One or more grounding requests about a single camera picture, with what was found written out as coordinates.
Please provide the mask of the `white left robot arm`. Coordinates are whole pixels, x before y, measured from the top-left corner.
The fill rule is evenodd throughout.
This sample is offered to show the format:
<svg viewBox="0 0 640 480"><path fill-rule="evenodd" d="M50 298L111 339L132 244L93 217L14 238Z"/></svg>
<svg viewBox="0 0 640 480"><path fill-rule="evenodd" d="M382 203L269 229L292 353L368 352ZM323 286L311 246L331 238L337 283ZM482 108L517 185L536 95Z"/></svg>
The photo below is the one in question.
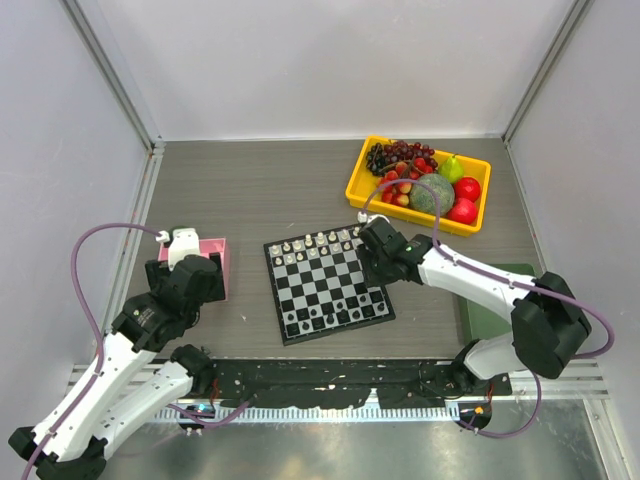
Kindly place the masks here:
<svg viewBox="0 0 640 480"><path fill-rule="evenodd" d="M39 424L17 428L9 446L41 479L96 479L119 446L151 416L189 395L206 396L212 360L188 344L131 393L133 377L200 318L206 303L226 297L221 256L191 254L174 267L145 265L149 290L125 301L94 359L60 404Z"/></svg>

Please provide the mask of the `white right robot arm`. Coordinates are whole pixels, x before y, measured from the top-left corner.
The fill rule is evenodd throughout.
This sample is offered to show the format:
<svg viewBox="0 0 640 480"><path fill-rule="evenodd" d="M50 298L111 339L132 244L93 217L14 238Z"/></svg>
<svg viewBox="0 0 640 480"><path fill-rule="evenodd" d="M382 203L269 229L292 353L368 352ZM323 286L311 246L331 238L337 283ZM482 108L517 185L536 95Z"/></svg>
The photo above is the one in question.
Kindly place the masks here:
<svg viewBox="0 0 640 480"><path fill-rule="evenodd" d="M484 307L509 332L474 339L449 367L454 386L474 394L498 374L530 370L556 379L592 328L562 277L515 274L465 257L434 237L406 239L383 215L358 216L357 253L365 282L397 281L440 288Z"/></svg>

